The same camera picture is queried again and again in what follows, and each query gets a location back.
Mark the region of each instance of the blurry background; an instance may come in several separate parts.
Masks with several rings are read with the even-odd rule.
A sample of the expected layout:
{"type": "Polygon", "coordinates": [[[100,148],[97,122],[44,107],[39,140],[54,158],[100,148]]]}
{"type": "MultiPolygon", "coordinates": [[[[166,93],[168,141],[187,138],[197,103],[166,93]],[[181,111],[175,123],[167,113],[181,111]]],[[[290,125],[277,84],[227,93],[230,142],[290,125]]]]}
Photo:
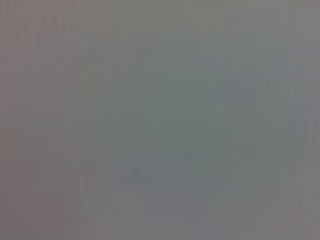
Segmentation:
{"type": "Polygon", "coordinates": [[[319,239],[319,11],[1,0],[0,238],[319,239]]]}

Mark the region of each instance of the gray wall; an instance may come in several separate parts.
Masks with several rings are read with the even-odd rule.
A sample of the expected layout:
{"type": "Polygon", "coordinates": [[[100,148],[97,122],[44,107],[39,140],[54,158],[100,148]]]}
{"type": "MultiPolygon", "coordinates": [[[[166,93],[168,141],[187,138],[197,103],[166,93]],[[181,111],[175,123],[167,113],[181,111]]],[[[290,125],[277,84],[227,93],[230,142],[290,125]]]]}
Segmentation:
{"type": "Polygon", "coordinates": [[[2,0],[0,238],[319,239],[319,11],[2,0]]]}

